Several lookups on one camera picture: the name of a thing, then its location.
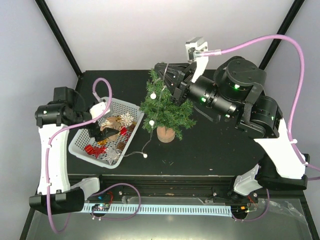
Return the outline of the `clear wire string lights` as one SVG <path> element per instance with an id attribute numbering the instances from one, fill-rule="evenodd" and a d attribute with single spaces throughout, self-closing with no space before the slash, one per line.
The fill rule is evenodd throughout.
<path id="1" fill-rule="evenodd" d="M 150 127 L 149 140 L 144 144 L 144 146 L 142 147 L 142 149 L 140 151 L 133 151 L 129 154 L 124 155 L 124 157 L 129 157 L 134 154 L 141 154 L 143 156 L 143 158 L 148 157 L 148 154 L 144 150 L 152 140 L 154 129 L 156 128 L 156 124 L 159 121 L 158 119 L 159 119 L 160 103 L 162 101 L 161 99 L 163 96 L 163 92 L 167 88 L 163 79 L 157 75 L 155 70 L 153 69 L 153 70 L 151 70 L 151 72 L 152 72 L 152 74 L 150 76 L 152 77 L 152 81 L 151 81 L 152 87 L 150 89 L 152 91 L 149 91 L 149 89 L 147 89 L 147 93 L 148 93 L 147 99 L 148 100 L 150 99 L 153 102 L 153 104 L 156 104 L 156 108 L 154 110 L 154 115 L 151 116 L 149 113 L 149 111 L 151 111 L 151 109 L 152 109 L 151 107 L 149 107 L 149 108 L 145 107 L 144 109 L 142 109 L 142 111 L 145 113 L 145 115 L 149 118 L 149 120 L 147 121 L 147 125 Z"/>

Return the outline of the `white plastic basket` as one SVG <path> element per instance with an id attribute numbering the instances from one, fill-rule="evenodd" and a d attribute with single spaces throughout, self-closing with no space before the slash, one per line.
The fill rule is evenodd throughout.
<path id="1" fill-rule="evenodd" d="M 109 112 L 91 128 L 79 129 L 68 150 L 88 163 L 115 169 L 126 156 L 143 117 L 139 106 L 113 98 Z"/>

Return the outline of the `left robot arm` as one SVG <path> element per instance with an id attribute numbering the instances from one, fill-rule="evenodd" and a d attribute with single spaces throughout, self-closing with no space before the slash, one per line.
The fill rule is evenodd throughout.
<path id="1" fill-rule="evenodd" d="M 98 177 L 87 177 L 70 185 L 67 172 L 67 143 L 70 127 L 85 129 L 89 136 L 101 141 L 117 133 L 103 131 L 92 120 L 110 112 L 111 100 L 99 99 L 90 109 L 75 110 L 77 92 L 69 87 L 56 87 L 53 100 L 35 112 L 41 141 L 41 171 L 36 194 L 29 198 L 29 206 L 46 215 L 79 212 L 91 195 L 103 199 L 108 192 Z"/>

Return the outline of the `small green christmas tree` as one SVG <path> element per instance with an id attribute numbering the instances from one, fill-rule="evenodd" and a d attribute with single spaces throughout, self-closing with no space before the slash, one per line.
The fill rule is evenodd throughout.
<path id="1" fill-rule="evenodd" d="M 146 82 L 146 90 L 149 89 L 150 92 L 152 92 L 151 70 L 149 71 L 151 79 Z M 148 99 L 147 96 L 148 93 L 146 94 L 144 101 L 141 102 L 139 110 L 143 112 L 144 108 L 151 108 L 151 110 L 148 112 L 151 116 L 153 116 L 157 105 L 153 104 L 153 101 Z M 171 102 L 171 93 L 166 88 L 163 92 L 161 103 L 159 105 L 160 109 L 158 114 L 158 123 L 155 125 L 155 129 L 157 127 L 165 127 L 166 129 L 172 129 L 175 132 L 175 136 L 179 140 L 182 140 L 182 128 L 190 129 L 196 124 L 196 121 L 192 119 L 193 103 L 190 100 L 187 100 L 180 106 L 175 105 L 173 102 Z M 150 133 L 150 127 L 148 126 L 149 118 L 145 115 L 145 113 L 144 116 L 145 119 L 143 120 L 142 128 L 146 130 L 148 133 Z"/>

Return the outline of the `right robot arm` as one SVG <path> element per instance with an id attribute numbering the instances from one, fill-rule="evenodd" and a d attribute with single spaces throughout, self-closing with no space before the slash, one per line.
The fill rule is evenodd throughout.
<path id="1" fill-rule="evenodd" d="M 217 196 L 239 203 L 265 188 L 272 191 L 302 191 L 307 188 L 305 165 L 308 154 L 296 154 L 278 103 L 263 94 L 266 72 L 241 56 L 219 66 L 213 77 L 197 74 L 197 64 L 157 63 L 154 67 L 180 106 L 187 100 L 212 109 L 264 149 L 263 158 L 249 171 L 235 176 L 228 189 Z"/>

